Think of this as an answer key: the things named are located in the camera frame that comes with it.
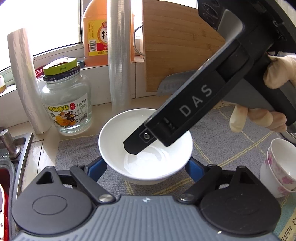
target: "white liquid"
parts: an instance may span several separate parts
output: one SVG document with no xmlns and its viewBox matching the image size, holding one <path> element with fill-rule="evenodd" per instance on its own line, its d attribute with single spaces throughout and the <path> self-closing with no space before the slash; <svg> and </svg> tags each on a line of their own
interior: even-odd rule
<svg viewBox="0 0 296 241">
<path fill-rule="evenodd" d="M 148 146 L 138 155 L 124 156 L 124 168 L 135 178 L 157 178 L 173 172 L 174 166 L 169 153 L 155 146 Z"/>
</svg>

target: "glass jar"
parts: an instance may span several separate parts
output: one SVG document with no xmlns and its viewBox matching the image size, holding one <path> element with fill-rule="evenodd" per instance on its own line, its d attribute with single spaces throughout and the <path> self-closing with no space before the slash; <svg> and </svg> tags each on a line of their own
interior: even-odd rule
<svg viewBox="0 0 296 241">
<path fill-rule="evenodd" d="M 76 135 L 91 124 L 91 84 L 76 58 L 58 59 L 44 67 L 41 102 L 63 135 Z"/>
</svg>

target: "green jar lid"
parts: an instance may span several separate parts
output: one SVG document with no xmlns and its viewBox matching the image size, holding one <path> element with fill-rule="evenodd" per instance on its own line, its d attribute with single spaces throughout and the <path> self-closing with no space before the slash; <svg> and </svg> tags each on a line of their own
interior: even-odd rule
<svg viewBox="0 0 296 241">
<path fill-rule="evenodd" d="M 43 73 L 46 76 L 61 74 L 77 66 L 76 58 L 59 58 L 44 66 Z"/>
</svg>

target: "black device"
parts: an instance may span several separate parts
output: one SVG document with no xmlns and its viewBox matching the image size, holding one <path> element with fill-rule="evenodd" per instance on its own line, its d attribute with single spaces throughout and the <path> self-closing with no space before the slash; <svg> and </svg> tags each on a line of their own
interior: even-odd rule
<svg viewBox="0 0 296 241">
<path fill-rule="evenodd" d="M 263 81 L 267 51 L 296 52 L 296 28 L 282 8 L 274 0 L 198 0 L 198 12 L 225 44 L 123 142 L 131 154 L 156 139 L 170 146 L 224 97 L 282 112 L 288 132 L 296 132 L 296 89 Z"/>
<path fill-rule="evenodd" d="M 12 207 L 21 230 L 14 240 L 278 240 L 280 205 L 245 166 L 227 171 L 191 158 L 185 169 L 195 183 L 179 197 L 117 201 L 96 183 L 106 167 L 98 158 L 88 167 L 44 168 Z"/>
</svg>

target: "gray table mat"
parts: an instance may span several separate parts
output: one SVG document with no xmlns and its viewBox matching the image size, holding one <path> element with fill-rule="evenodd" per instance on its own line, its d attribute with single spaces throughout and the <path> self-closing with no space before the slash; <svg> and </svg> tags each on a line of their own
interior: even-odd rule
<svg viewBox="0 0 296 241">
<path fill-rule="evenodd" d="M 233 109 L 233 105 L 214 108 L 190 129 L 194 140 L 192 156 L 204 165 L 218 164 L 227 170 L 245 165 L 259 177 L 270 142 L 282 137 L 249 119 L 243 132 L 232 133 L 229 118 Z M 98 135 L 63 140 L 59 143 L 55 166 L 57 170 L 65 170 L 76 164 L 87 165 L 99 155 Z M 140 186 L 123 180 L 108 167 L 98 184 L 116 198 L 121 194 L 178 196 L 193 184 L 193 180 L 183 168 L 162 183 Z"/>
</svg>

